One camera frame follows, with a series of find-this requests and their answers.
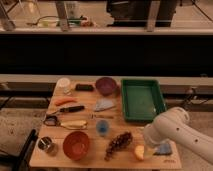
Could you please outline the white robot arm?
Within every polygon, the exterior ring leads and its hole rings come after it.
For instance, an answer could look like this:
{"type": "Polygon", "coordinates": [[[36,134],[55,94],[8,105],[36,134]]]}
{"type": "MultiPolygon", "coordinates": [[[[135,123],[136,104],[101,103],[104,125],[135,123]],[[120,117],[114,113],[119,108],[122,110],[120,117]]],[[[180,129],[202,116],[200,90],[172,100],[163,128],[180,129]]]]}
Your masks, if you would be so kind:
{"type": "Polygon", "coordinates": [[[145,144],[155,148],[172,140],[213,164],[213,137],[188,126],[190,117],[181,107],[173,107],[156,116],[143,129],[145,144]]]}

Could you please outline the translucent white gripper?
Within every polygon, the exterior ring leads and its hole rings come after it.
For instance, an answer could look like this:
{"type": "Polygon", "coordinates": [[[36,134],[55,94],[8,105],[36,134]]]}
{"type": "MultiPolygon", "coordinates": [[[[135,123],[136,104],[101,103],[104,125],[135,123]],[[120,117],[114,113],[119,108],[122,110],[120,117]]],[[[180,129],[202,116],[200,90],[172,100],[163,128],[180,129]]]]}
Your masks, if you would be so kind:
{"type": "Polygon", "coordinates": [[[167,141],[153,126],[145,126],[142,134],[145,143],[145,153],[149,155],[155,154],[158,148],[167,141]]]}

